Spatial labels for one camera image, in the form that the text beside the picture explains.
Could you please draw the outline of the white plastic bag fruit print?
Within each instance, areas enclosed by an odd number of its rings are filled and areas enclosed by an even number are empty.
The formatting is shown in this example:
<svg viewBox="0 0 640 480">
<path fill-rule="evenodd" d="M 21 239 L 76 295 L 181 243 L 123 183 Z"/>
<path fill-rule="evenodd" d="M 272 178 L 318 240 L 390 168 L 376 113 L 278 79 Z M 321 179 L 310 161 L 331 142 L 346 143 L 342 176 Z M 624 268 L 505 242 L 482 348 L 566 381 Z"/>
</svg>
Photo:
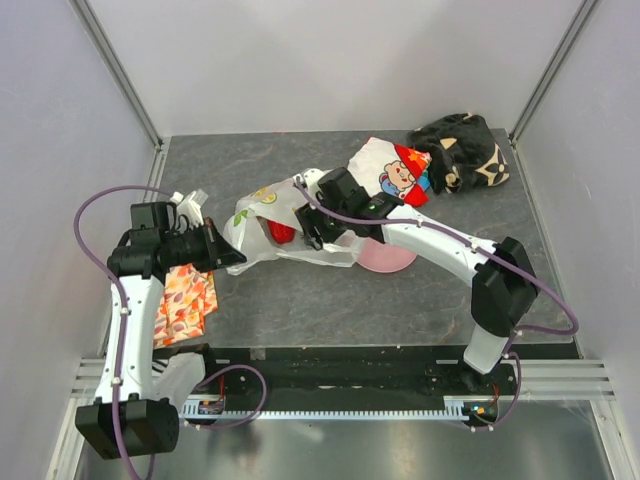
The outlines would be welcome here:
<svg viewBox="0 0 640 480">
<path fill-rule="evenodd" d="M 235 213 L 226 222 L 223 237 L 246 257 L 242 264 L 228 267 L 226 272 L 238 276 L 265 261 L 288 259 L 315 265 L 350 267 L 359 257 L 363 240 L 352 232 L 315 250 L 304 242 L 302 227 L 295 211 L 307 200 L 295 187 L 295 179 L 287 178 L 246 195 L 236 203 Z M 293 239 L 279 244 L 272 238 L 268 222 L 290 227 Z"/>
</svg>

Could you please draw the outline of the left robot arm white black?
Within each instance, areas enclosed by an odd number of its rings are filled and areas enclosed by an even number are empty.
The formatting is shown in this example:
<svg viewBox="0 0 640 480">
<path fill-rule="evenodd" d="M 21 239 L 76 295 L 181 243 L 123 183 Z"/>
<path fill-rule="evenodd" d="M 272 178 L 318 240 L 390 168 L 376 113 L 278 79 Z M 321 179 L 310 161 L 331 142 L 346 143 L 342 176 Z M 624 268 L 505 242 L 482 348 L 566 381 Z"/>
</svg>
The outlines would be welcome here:
<svg viewBox="0 0 640 480">
<path fill-rule="evenodd" d="M 92 404 L 77 409 L 75 426 L 102 458 L 168 453 L 192 391 L 208 393 L 219 369 L 194 347 L 152 368 L 154 324 L 165 278 L 174 267 L 202 273 L 245 262 L 201 212 L 202 191 L 130 208 L 131 227 L 104 266 L 111 281 L 112 318 L 105 364 Z"/>
</svg>

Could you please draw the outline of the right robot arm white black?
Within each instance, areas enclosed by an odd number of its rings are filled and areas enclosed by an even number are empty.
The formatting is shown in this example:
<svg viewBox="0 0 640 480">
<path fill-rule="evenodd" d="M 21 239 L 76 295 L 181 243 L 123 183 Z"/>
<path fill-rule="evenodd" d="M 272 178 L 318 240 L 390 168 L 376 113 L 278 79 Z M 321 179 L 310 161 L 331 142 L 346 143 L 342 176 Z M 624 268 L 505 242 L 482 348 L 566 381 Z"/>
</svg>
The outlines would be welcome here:
<svg viewBox="0 0 640 480">
<path fill-rule="evenodd" d="M 450 272 L 471 290 L 471 339 L 458 368 L 467 392 L 483 392 L 513 331 L 539 294 L 523 245 L 475 237 L 437 222 L 399 198 L 369 195 L 345 168 L 308 169 L 294 178 L 305 204 L 295 212 L 305 242 L 327 250 L 348 234 L 408 250 Z"/>
</svg>

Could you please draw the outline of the red fake bell pepper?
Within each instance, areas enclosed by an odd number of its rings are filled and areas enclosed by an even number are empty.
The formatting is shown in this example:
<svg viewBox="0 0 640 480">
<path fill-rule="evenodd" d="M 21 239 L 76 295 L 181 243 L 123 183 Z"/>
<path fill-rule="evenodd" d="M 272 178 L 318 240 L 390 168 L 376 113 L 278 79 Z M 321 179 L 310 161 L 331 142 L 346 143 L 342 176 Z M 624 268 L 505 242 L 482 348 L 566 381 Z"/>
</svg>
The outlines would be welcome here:
<svg viewBox="0 0 640 480">
<path fill-rule="evenodd" d="M 296 230 L 294 228 L 279 222 L 268 220 L 267 227 L 272 239 L 278 245 L 291 243 L 296 237 Z"/>
</svg>

